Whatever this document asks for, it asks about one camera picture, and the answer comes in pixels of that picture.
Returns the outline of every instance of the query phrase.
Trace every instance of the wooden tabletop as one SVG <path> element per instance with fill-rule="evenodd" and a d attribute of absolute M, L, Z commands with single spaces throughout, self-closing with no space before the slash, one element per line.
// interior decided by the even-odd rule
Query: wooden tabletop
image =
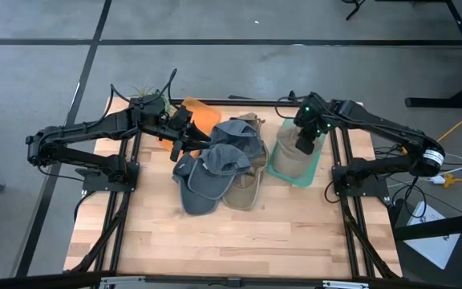
<path fill-rule="evenodd" d="M 111 112 L 127 107 L 113 100 Z M 283 119 L 273 108 L 218 106 L 222 120 L 255 112 L 266 122 L 261 136 L 271 151 Z M 292 116 L 296 108 L 280 108 Z M 355 157 L 374 158 L 370 134 L 350 131 Z M 95 153 L 116 154 L 120 142 L 98 140 Z M 128 156 L 132 141 L 128 144 Z M 330 138 L 322 148 L 313 184 L 298 188 L 265 172 L 256 205 L 250 211 L 232 210 L 222 202 L 211 214 L 187 215 L 180 191 L 172 180 L 174 163 L 155 137 L 143 135 L 139 184 L 132 193 L 124 230 L 118 272 L 136 275 L 205 275 L 276 278 L 351 277 L 339 204 L 327 203 L 324 188 L 333 164 Z M 342 151 L 342 162 L 345 154 Z M 330 197 L 334 198 L 333 189 Z M 79 208 L 65 262 L 70 269 L 81 261 L 100 235 L 108 192 L 96 193 Z M 399 258 L 384 205 L 363 197 L 369 239 L 389 267 L 401 275 Z M 360 272 L 365 275 L 361 246 L 356 242 Z M 109 266 L 113 239 L 104 268 Z"/>

